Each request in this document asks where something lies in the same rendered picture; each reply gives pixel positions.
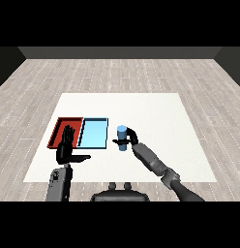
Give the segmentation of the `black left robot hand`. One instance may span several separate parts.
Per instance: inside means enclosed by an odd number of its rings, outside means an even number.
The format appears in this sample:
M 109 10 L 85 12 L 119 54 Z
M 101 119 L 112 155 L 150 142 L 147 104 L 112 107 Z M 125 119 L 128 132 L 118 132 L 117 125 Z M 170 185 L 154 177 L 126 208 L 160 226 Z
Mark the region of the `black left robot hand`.
M 56 162 L 59 165 L 81 163 L 91 158 L 90 155 L 73 155 L 74 133 L 75 129 L 70 125 L 64 128 L 62 140 L 59 142 L 56 150 Z

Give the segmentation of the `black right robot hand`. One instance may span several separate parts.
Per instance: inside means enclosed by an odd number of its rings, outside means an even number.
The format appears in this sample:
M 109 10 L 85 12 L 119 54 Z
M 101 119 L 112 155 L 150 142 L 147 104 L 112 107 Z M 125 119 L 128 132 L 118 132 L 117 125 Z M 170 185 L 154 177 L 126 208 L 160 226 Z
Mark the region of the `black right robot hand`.
M 114 139 L 113 142 L 117 143 L 118 145 L 128 144 L 136 145 L 138 144 L 138 138 L 134 130 L 128 128 L 127 135 L 130 137 L 129 139 Z

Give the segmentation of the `blue can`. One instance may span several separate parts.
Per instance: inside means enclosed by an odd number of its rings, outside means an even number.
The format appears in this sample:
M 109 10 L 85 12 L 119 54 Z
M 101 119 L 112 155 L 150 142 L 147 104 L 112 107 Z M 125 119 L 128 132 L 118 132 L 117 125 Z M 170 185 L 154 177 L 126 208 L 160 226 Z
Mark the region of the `blue can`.
M 119 140 L 125 140 L 127 138 L 127 127 L 120 125 L 117 127 L 117 137 Z M 121 144 L 119 146 L 120 151 L 126 151 L 127 150 L 127 145 L 126 144 Z

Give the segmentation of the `red shallow open box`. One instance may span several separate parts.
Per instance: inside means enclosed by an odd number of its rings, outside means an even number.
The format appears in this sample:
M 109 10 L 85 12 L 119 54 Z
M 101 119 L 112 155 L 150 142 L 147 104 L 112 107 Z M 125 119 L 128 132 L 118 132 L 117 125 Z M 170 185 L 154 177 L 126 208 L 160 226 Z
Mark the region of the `red shallow open box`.
M 64 128 L 66 126 L 70 126 L 75 130 L 73 149 L 76 149 L 82 121 L 82 117 L 59 117 L 56 121 L 53 132 L 46 147 L 49 149 L 57 149 L 58 144 L 62 141 Z

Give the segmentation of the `light blue shallow open box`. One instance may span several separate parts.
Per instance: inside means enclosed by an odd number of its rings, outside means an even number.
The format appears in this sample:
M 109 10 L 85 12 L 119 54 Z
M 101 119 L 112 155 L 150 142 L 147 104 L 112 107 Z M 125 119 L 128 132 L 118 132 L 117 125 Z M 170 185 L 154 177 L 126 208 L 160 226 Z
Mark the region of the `light blue shallow open box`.
M 77 139 L 78 149 L 106 149 L 108 119 L 85 117 Z

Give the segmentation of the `dark grey robot body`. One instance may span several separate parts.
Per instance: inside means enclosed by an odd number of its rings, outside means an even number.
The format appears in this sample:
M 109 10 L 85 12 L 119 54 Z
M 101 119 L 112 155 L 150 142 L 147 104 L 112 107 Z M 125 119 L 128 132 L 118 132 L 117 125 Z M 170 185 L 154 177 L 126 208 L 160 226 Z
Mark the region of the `dark grey robot body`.
M 110 182 L 106 191 L 92 196 L 91 202 L 149 202 L 149 198 L 146 194 L 134 191 L 130 182 L 124 183 L 123 190 L 117 190 L 116 183 Z

